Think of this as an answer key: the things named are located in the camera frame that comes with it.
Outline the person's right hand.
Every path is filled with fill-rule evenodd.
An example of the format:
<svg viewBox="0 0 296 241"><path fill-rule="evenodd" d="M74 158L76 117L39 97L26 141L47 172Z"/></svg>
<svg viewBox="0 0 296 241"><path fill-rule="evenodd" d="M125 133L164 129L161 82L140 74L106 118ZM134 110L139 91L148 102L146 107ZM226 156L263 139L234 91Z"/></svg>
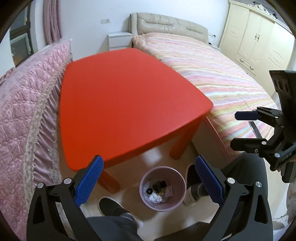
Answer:
<svg viewBox="0 0 296 241"><path fill-rule="evenodd" d="M296 155L294 155L291 159L290 162L295 162L296 161Z"/></svg>

